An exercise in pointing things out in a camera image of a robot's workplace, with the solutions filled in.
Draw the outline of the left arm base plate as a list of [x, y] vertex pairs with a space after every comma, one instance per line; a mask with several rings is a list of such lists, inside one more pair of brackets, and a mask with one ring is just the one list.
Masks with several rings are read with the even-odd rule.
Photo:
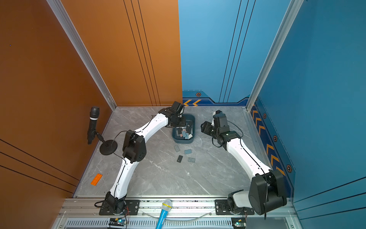
[[106, 200], [103, 201], [99, 211], [101, 216], [136, 216], [139, 211], [140, 200], [128, 199], [119, 202], [110, 203]]

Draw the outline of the teal grey eraser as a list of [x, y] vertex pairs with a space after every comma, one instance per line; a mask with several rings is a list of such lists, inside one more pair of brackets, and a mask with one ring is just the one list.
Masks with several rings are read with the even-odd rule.
[[192, 163], [194, 163], [194, 162], [195, 162], [195, 158], [189, 157], [189, 158], [188, 158], [188, 162], [192, 162]]

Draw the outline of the black eraser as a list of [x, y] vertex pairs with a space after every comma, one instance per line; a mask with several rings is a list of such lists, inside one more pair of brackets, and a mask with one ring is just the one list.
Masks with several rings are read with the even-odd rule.
[[178, 162], [178, 163], [181, 163], [181, 162], [182, 162], [182, 160], [183, 160], [183, 156], [182, 156], [182, 155], [179, 155], [179, 156], [178, 156], [178, 159], [177, 159], [177, 162]]

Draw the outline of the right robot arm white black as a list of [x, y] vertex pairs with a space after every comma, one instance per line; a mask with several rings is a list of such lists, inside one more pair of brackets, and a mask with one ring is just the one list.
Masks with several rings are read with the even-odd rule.
[[285, 176], [260, 161], [245, 145], [241, 136], [230, 130], [226, 115], [217, 110], [212, 122], [201, 124], [201, 132], [212, 137], [242, 166], [251, 180], [249, 191], [235, 191], [228, 195], [227, 204], [232, 214], [252, 209], [258, 215], [281, 208], [287, 204]]

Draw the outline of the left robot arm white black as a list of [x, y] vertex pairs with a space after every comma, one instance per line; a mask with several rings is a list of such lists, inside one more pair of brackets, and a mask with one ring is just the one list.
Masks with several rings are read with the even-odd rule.
[[121, 168], [103, 201], [103, 204], [110, 208], [113, 215], [122, 215], [127, 209], [125, 198], [128, 185], [137, 165], [146, 156], [146, 142], [163, 127], [184, 127], [186, 120], [183, 113], [184, 105], [174, 102], [171, 107], [161, 109], [141, 128], [126, 131]]

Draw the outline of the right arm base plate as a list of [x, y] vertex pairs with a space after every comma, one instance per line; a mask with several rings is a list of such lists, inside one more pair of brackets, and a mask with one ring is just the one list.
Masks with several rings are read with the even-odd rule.
[[238, 208], [236, 210], [232, 210], [230, 205], [228, 204], [228, 200], [226, 199], [216, 199], [214, 201], [215, 204], [215, 213], [216, 215], [254, 215], [255, 212], [252, 208]]

